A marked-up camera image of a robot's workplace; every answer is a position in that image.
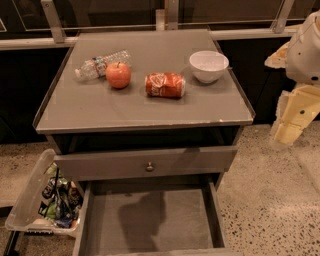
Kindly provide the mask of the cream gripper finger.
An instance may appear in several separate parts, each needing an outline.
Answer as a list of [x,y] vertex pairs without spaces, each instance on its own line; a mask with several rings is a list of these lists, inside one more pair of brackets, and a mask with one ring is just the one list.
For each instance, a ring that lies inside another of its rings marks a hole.
[[279,97],[276,120],[271,128],[274,147],[289,147],[320,113],[320,86],[297,84]]
[[276,52],[267,57],[264,65],[269,68],[279,69],[286,67],[287,50],[289,43],[283,44]]

